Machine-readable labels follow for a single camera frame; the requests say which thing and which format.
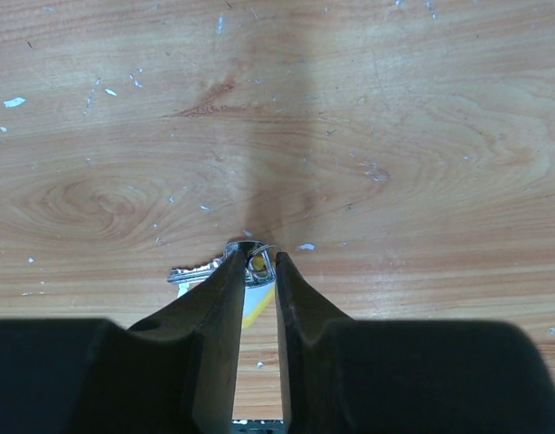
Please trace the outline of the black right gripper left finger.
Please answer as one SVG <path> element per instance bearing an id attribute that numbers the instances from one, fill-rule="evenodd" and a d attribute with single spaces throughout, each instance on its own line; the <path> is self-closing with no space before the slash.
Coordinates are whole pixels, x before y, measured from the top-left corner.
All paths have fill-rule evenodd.
<path id="1" fill-rule="evenodd" d="M 227 433 L 243 253 L 129 328 L 0 319 L 0 433 Z"/>

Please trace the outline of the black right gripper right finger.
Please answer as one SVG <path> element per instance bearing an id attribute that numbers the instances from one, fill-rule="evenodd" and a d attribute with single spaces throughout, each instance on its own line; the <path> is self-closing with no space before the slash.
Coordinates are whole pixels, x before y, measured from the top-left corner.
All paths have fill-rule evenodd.
<path id="1" fill-rule="evenodd" d="M 356 320 L 277 255 L 288 433 L 555 433 L 555 384 L 517 326 Z"/>

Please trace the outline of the key with yellow tag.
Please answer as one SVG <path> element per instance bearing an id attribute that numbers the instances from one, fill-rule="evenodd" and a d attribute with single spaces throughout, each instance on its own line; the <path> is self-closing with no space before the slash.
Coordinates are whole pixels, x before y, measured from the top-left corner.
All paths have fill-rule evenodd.
<path id="1" fill-rule="evenodd" d="M 192 269 L 172 268 L 167 282 L 178 287 L 178 297 L 203 283 L 234 251 L 246 253 L 245 295 L 242 310 L 242 327 L 253 325 L 260 313 L 273 298 L 277 273 L 270 258 L 271 246 L 262 241 L 243 240 L 229 242 L 220 257 Z"/>

